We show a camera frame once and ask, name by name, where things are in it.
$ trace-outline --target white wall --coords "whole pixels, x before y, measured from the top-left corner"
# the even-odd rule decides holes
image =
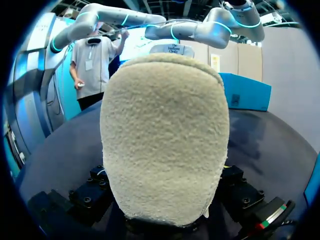
[[[272,86],[269,111],[320,151],[320,63],[297,28],[265,27],[262,81]]]
[[[208,45],[199,43],[196,41],[186,41],[186,40],[180,40],[180,44],[192,47],[194,50],[194,58],[204,64],[208,64],[208,61],[209,61]]]
[[[220,72],[272,86],[268,111],[285,121],[320,151],[320,61],[308,36],[297,28],[265,27],[262,48],[229,42],[225,49],[192,46],[195,58],[210,64],[220,56]]]
[[[181,40],[180,44],[191,46],[194,58],[204,64],[211,64],[211,54],[220,56],[220,72],[235,74],[256,81],[262,81],[261,48],[229,41],[225,49],[217,49],[203,43]]]
[[[211,54],[220,56],[220,72],[238,75],[238,44],[229,41],[225,49],[217,49],[209,46],[209,56]]]

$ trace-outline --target yellow sign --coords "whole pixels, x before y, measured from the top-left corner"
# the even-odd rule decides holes
[[[210,65],[217,73],[220,73],[220,56],[211,54]]]

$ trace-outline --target name badge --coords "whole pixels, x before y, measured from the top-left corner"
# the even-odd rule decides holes
[[[85,70],[89,71],[93,68],[93,61],[92,60],[87,60],[85,61]]]

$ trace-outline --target white t-shirt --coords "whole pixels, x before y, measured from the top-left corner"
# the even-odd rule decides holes
[[[109,81],[109,62],[117,54],[117,47],[108,37],[94,36],[91,38],[100,38],[101,42],[89,45],[87,44],[88,38],[80,39],[75,42],[72,50],[71,62],[75,63],[76,74],[85,84],[76,91],[77,99],[105,91]]]

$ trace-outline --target teal box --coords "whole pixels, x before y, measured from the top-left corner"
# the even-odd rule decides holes
[[[230,109],[267,111],[271,86],[243,76],[220,73]]]

